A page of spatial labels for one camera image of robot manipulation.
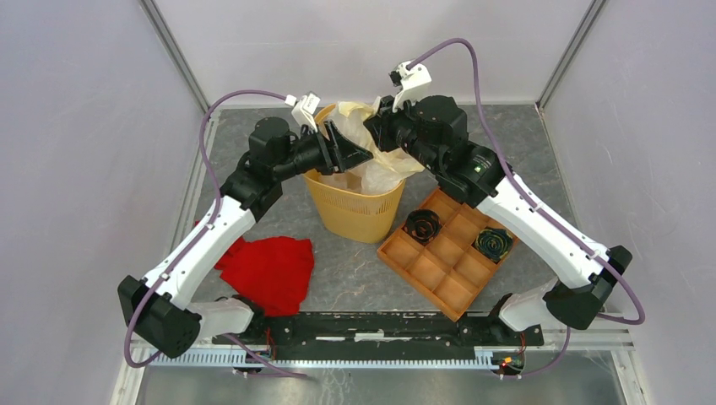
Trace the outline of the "wooden compartment tray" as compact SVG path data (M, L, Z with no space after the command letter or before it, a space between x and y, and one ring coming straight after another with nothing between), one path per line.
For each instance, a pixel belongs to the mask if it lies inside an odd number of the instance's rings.
M378 248L377 256L448 319L457 321L489 283L518 238L496 220L436 189L419 208L438 216L441 228L422 245L403 228ZM498 262L475 247L486 230L500 230L513 241Z

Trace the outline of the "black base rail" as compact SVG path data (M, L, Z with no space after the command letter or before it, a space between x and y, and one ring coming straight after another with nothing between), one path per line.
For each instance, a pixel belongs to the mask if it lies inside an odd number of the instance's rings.
M513 332L474 311L456 321L438 311L302 311L260 316L239 338L268 345L276 360L463 360L473 358L475 348L518 351L544 343L539 326Z

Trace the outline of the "red cloth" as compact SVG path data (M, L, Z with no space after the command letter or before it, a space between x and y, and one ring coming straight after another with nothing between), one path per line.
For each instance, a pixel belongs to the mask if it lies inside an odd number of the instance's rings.
M236 240L215 263L220 278L266 316L294 316L307 297L315 258L312 242L275 236Z

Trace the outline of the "black green rolled bag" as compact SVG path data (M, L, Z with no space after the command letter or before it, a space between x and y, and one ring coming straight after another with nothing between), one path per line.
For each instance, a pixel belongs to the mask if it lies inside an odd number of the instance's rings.
M513 237L502 228L484 228L475 239L473 246L484 257L499 263L512 250Z

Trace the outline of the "yellow plastic trash bin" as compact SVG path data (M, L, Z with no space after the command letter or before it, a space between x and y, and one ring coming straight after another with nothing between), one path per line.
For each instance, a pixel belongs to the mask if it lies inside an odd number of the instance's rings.
M329 107L318 112L318 123L326 121ZM390 192L369 196L327 186L318 180L319 176L315 170L309 171L304 180L329 231L362 243L377 243L386 237L395 220L405 180Z

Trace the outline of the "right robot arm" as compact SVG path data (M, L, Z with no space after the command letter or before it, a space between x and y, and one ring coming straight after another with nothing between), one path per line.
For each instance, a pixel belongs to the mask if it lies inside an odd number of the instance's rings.
M378 149L399 149L437 180L439 189L501 224L534 251L555 280L508 294L487 322L490 338L509 344L544 320L588 329L602 313L632 260L624 246L608 248L587 237L526 186L494 148L469 140L467 114L451 97L433 95L414 104L377 98L365 119Z

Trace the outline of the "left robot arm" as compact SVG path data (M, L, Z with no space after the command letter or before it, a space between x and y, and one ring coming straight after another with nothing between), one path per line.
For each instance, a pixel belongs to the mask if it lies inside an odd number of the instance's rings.
M248 150L214 202L187 237L142 278L125 277L117 288L127 323L125 360L133 367L147 363L132 358L132 337L138 335L170 359L187 352L199 339L230 334L256 343L265 321L242 300L194 304L192 297L219 259L280 199L282 183L315 170L344 173L373 157L342 135L332 121L323 129L308 125L298 134L286 120L260 120L248 137Z

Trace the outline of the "cream plastic trash bag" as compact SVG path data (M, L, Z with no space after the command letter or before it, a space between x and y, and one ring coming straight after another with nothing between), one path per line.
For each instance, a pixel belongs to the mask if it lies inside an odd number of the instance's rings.
M363 195L379 195L392 191L408 177L421 173L424 167L403 150L382 152L364 126L376 112L374 104L340 101L329 107L325 119L334 122L340 133L351 142L372 153L373 158L342 174L320 175L318 180L334 188Z

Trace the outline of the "black rolled bag middle-left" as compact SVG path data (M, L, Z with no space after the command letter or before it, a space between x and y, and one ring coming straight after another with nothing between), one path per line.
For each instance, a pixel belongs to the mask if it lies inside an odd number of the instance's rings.
M430 209L416 209L410 212L402 230L422 246L428 245L442 228L438 214Z

